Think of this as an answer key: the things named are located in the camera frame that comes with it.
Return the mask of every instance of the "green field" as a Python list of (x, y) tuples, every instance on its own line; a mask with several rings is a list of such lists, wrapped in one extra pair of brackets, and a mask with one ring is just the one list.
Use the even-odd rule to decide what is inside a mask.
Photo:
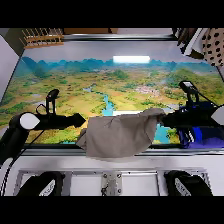
[[(23, 111), (35, 113), (39, 103), (45, 101), (47, 93), (60, 90), (56, 101), (57, 114), (73, 115), (80, 113), (88, 118), (102, 116), (106, 103), (102, 94), (107, 94), (116, 110), (145, 110), (157, 107), (166, 108), (185, 104), (186, 95), (178, 87), (181, 80), (192, 81), (208, 98), (218, 104), (224, 102), (224, 85), (216, 72), (196, 73), (191, 69), (180, 68), (167, 71), (159, 68), (103, 68), (96, 71), (75, 69), (52, 69), (48, 75), (36, 73), (14, 75), (0, 107), (0, 130), (5, 128), (10, 118)], [(81, 128), (46, 131), (36, 143), (74, 142)], [(31, 131), (27, 142), (39, 132)], [(178, 142), (175, 131), (169, 131), (171, 143)]]

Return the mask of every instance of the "towel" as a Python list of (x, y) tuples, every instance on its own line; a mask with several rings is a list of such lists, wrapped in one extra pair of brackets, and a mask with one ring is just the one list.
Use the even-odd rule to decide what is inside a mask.
[(76, 144), (89, 157), (134, 156), (152, 144), (157, 123), (164, 115), (162, 109), (150, 108), (138, 114), (92, 117)]

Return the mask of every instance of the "wooden rack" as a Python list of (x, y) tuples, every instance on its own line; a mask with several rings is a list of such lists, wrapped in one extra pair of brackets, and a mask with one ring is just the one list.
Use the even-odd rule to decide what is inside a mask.
[(50, 47), (63, 45), (62, 38), (64, 38), (60, 29), (50, 29), (50, 34), (46, 28), (32, 28), (22, 30), (23, 39), (20, 39), (25, 49)]

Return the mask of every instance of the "silver bracket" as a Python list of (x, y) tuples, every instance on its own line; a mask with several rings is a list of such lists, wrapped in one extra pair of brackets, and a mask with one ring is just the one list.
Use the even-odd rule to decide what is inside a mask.
[(103, 172), (102, 175), (102, 196), (119, 196), (122, 193), (122, 173)]

